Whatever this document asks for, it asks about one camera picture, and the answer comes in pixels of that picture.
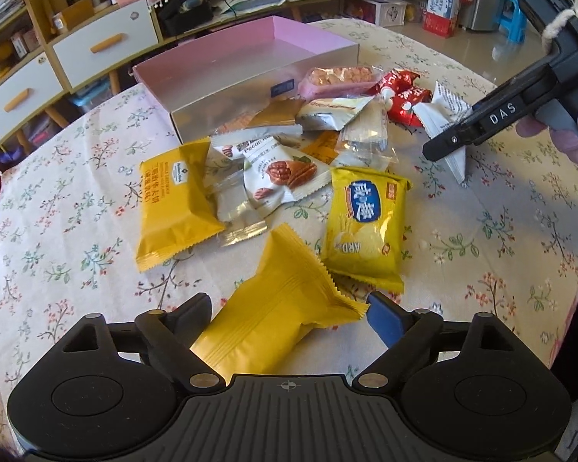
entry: open cardboard box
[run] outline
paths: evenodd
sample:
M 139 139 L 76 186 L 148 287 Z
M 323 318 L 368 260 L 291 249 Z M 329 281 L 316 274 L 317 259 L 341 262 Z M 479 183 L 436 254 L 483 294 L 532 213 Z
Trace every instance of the open cardboard box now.
M 134 74 L 186 142 L 272 98 L 295 95 L 312 67 L 356 66 L 358 50 L 334 33 L 274 16 L 185 42 L 138 64 Z

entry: white triangular wrapper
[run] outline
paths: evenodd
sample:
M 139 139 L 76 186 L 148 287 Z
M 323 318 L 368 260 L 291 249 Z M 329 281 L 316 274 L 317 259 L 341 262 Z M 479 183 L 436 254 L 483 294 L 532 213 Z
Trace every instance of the white triangular wrapper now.
M 433 92 L 430 103 L 419 103 L 413 107 L 413 112 L 420 119 L 430 138 L 442 134 L 460 120 L 469 116 L 473 108 L 459 95 L 454 94 L 439 82 Z M 458 184 L 467 178 L 467 148 L 461 147 L 445 157 L 445 162 L 454 174 Z

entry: blue plastic stool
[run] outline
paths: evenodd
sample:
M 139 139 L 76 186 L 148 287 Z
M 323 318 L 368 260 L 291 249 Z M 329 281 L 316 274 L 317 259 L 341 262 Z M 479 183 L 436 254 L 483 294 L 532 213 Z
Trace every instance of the blue plastic stool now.
M 510 2 L 513 5 L 512 16 L 506 12 L 506 3 Z M 524 42 L 524 32 L 526 30 L 526 16 L 520 10 L 518 0 L 503 0 L 501 6 L 501 15 L 498 19 L 499 26 L 507 29 L 507 39 L 510 42 L 521 44 Z

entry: flower pattern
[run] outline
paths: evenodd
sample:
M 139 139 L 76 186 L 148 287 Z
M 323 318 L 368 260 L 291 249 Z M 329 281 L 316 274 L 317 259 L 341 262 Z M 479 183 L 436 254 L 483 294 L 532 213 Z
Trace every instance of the flower pattern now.
M 360 43 L 359 62 L 409 67 L 479 101 L 493 85 L 401 34 L 367 22 L 322 27 Z M 503 131 L 467 147 L 469 179 L 458 186 L 443 162 L 425 160 L 421 129 L 390 125 L 413 181 L 401 245 L 405 293 L 386 293 L 407 310 L 430 308 L 470 321 L 491 311 L 552 363 L 578 294 L 578 169 L 549 135 L 521 139 Z M 5 173 L 0 196 L 0 395 L 84 314 L 132 321 L 151 308 L 173 310 L 198 292 L 216 314 L 257 268 L 265 235 L 228 248 L 215 239 L 145 273 L 134 255 L 140 231 L 139 162 L 176 147 L 168 115 L 142 86 L 115 96 Z M 208 161 L 207 177 L 231 172 Z M 288 222 L 316 253 L 324 244 L 331 187 L 285 204 L 269 219 Z M 339 289 L 364 300 L 373 287 L 334 275 Z M 336 331 L 313 330 L 283 373 L 345 373 L 351 380 L 385 350 L 366 319 Z M 5 419 L 3 411 L 0 419 Z

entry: ribbed black surface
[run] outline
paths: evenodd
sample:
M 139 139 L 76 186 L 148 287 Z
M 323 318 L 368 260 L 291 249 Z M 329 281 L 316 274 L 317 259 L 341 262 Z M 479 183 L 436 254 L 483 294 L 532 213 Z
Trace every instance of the ribbed black surface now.
M 186 402 L 176 422 L 148 446 L 113 459 L 114 462 L 460 460 L 420 440 L 402 423 L 389 401 L 352 392 L 339 376 L 237 377 L 223 393 Z

